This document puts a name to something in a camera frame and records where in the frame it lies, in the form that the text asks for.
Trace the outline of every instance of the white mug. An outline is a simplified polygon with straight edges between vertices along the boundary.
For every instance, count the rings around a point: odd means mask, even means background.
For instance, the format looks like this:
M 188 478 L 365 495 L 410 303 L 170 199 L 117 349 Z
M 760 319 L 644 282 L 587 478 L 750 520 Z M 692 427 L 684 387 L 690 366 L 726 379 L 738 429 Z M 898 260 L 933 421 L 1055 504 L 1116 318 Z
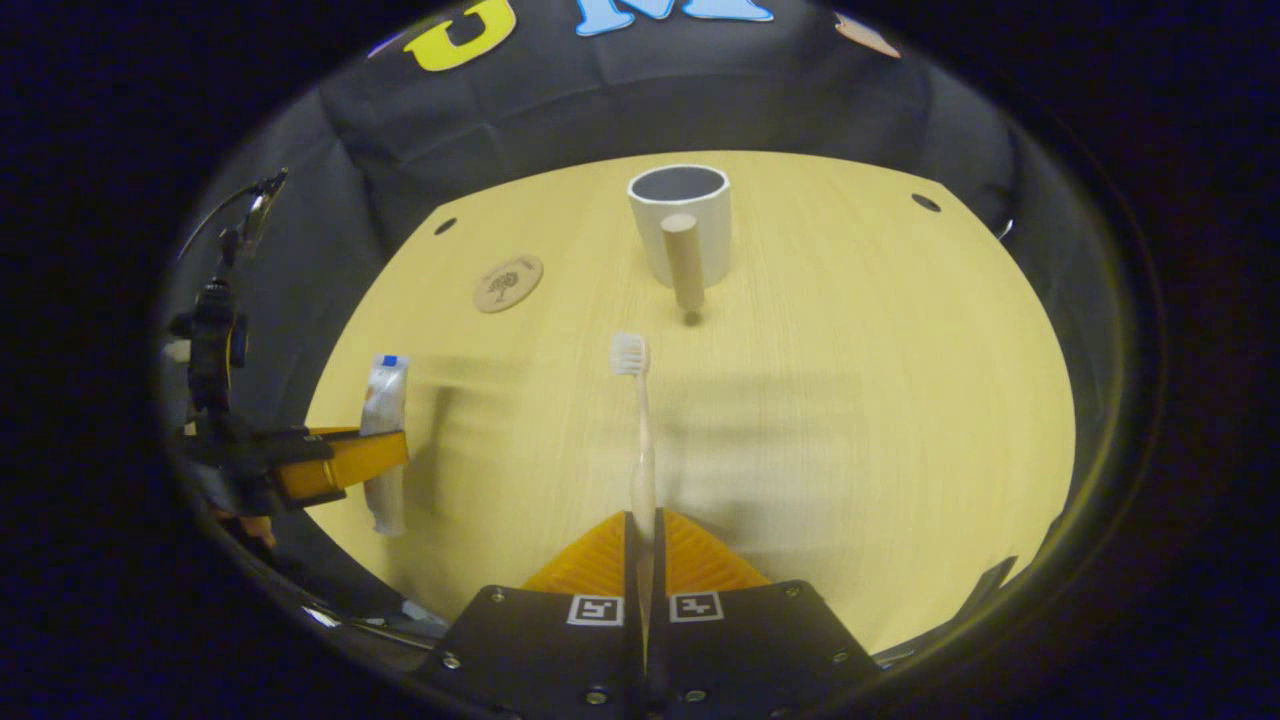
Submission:
M 658 282 L 672 286 L 662 220 L 677 213 L 698 220 L 703 287 L 724 278 L 728 272 L 728 176 L 707 165 L 663 165 L 631 178 L 627 197 L 640 228 L 649 269 Z

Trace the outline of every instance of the blue letter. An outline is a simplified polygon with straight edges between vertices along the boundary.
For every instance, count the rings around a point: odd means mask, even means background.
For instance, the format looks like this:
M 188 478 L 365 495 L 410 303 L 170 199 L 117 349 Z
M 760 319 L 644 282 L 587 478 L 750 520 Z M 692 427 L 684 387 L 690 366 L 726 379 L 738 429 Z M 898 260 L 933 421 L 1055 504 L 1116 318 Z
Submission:
M 623 5 L 660 20 L 671 14 L 671 8 L 676 0 L 618 0 Z M 582 37 L 600 35 L 613 29 L 622 29 L 635 22 L 631 13 L 620 13 L 613 0 L 577 0 L 577 6 L 582 9 L 582 24 L 577 26 L 577 33 Z
M 765 23 L 773 13 L 751 4 L 751 0 L 689 0 L 682 8 L 686 15 L 714 20 L 753 20 Z

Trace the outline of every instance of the light wood tabletop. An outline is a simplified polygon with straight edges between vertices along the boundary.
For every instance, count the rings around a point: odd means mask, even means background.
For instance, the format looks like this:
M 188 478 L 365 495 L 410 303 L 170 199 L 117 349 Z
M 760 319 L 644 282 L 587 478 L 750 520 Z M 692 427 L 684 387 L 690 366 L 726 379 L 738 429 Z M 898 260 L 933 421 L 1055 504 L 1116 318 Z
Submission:
M 731 266 L 698 324 L 650 274 L 626 196 L 671 163 L 731 181 Z M 538 287 L 477 311 L 476 283 L 520 255 L 541 260 Z M 307 511 L 447 618 L 484 584 L 522 584 L 628 503 L 636 404 L 609 372 L 617 331 L 653 352 L 658 503 L 771 580 L 813 583 L 869 652 L 950 619 L 1005 557 L 1025 568 L 1062 510 L 1066 366 L 991 232 L 932 181 L 704 151 L 567 168 L 431 213 L 351 318 L 307 416 L 358 425 L 374 356 L 411 357 L 408 532 L 374 533 L 360 487 Z

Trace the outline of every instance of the cork coaster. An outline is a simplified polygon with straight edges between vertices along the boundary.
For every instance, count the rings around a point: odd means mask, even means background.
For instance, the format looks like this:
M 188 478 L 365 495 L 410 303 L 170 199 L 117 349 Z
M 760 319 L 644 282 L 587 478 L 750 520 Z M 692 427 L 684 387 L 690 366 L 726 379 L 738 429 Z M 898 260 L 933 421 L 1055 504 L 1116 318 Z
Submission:
M 540 279 L 543 279 L 541 260 L 532 255 L 512 258 L 480 278 L 471 302 L 481 313 L 502 313 L 529 297 Z

